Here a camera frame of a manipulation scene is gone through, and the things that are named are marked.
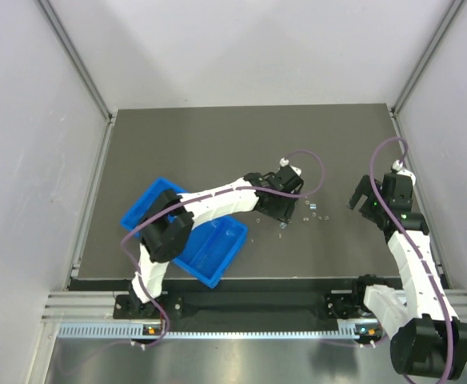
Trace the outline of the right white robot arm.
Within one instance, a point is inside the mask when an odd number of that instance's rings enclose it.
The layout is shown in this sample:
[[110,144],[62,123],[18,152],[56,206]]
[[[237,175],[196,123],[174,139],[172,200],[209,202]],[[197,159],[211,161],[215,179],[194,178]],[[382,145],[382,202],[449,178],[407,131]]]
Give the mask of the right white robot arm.
[[373,314],[390,340],[398,374],[457,380],[467,363],[467,322],[460,320],[441,286],[425,217],[414,212],[415,175],[396,161],[381,181],[366,174],[348,207],[361,197],[361,215],[375,223],[397,264],[404,294],[374,275],[358,279],[353,300]]

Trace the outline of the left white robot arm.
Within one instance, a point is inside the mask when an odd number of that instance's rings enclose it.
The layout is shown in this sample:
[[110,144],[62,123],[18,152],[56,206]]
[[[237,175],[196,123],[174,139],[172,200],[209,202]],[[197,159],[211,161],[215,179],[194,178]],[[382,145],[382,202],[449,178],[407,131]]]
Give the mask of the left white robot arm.
[[162,292],[169,262],[184,251],[193,230],[227,215],[257,211],[289,222],[304,181],[283,160],[277,172],[248,173],[230,184],[197,193],[163,190],[134,227],[140,257],[130,283],[134,310],[148,312]]

